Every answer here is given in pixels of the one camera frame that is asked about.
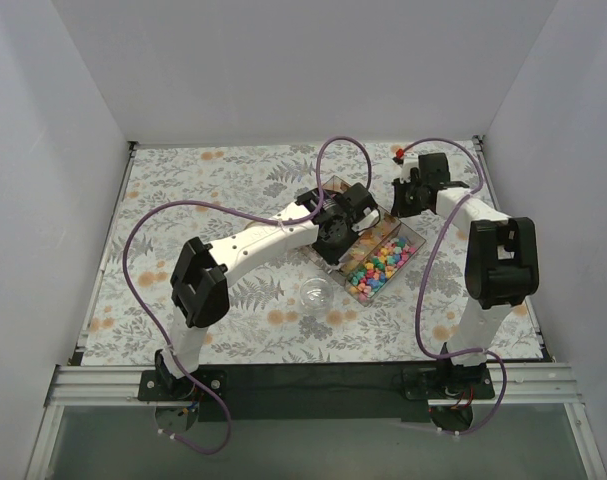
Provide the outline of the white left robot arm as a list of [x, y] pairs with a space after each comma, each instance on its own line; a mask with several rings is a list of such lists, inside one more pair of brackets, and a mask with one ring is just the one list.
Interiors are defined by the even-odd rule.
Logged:
[[269, 219], [223, 239], [187, 241], [172, 273], [174, 320], [170, 344], [155, 354], [163, 390], [176, 400], [196, 386], [200, 350], [208, 328], [227, 315], [228, 290], [244, 275], [286, 252], [312, 250], [339, 267], [362, 233], [381, 219], [378, 204], [360, 183], [344, 192], [313, 189]]

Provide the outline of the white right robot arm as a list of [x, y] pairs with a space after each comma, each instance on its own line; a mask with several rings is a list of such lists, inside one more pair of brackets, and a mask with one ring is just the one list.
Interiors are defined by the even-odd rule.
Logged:
[[392, 182], [392, 215], [402, 219], [427, 210], [454, 225], [468, 240], [465, 286], [468, 300], [457, 332], [443, 344], [436, 367], [425, 377], [447, 397], [458, 397], [489, 382], [487, 349], [514, 306], [539, 286], [534, 222], [510, 217], [474, 196], [466, 183], [451, 179], [447, 156], [424, 154], [407, 160]]

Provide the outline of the clear divided candy box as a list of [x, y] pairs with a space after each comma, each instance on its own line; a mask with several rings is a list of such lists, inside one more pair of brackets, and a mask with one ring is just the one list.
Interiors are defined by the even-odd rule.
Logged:
[[305, 248], [306, 255], [363, 306], [371, 304], [385, 287], [401, 276], [402, 269], [425, 243], [421, 235], [378, 205], [372, 193], [360, 183], [350, 185], [333, 176], [320, 189], [299, 195], [296, 203], [309, 211], [321, 204], [319, 213], [330, 214], [367, 215], [375, 208], [380, 209], [380, 222], [359, 234], [338, 265], [325, 263], [311, 245]]

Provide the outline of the clear glass jar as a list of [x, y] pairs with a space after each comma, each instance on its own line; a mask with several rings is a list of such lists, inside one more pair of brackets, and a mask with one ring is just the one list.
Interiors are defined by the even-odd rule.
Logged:
[[306, 315], [319, 316], [327, 314], [333, 306], [334, 291], [324, 278], [310, 278], [300, 287], [302, 311]]

